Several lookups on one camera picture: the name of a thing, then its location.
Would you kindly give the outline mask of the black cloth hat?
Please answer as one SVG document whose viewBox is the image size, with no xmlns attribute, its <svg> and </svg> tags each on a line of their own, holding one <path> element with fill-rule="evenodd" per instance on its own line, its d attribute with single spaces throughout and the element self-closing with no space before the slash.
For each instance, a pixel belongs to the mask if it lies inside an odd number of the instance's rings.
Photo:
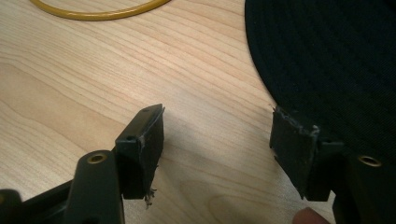
<svg viewBox="0 0 396 224">
<path fill-rule="evenodd" d="M 396 224 L 396 0 L 246 0 L 245 23 L 276 107 L 344 142 L 336 224 Z"/>
</svg>

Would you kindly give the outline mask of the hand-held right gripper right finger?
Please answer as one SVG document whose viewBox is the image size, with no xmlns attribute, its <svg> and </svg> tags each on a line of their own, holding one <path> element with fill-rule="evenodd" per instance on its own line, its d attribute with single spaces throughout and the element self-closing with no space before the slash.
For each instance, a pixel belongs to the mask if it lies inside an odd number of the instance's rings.
<svg viewBox="0 0 396 224">
<path fill-rule="evenodd" d="M 328 200 L 332 167 L 344 149 L 343 141 L 300 112 L 278 105 L 273 112 L 269 145 L 302 199 Z"/>
</svg>

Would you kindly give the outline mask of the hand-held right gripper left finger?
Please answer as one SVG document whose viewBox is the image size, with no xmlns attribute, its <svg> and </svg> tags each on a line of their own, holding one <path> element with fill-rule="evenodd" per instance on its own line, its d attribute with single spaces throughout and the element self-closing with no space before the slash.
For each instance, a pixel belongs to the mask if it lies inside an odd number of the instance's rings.
<svg viewBox="0 0 396 224">
<path fill-rule="evenodd" d="M 141 109 L 115 140 L 120 192 L 124 200 L 144 199 L 151 205 L 152 181 L 163 154 L 162 104 Z"/>
</svg>

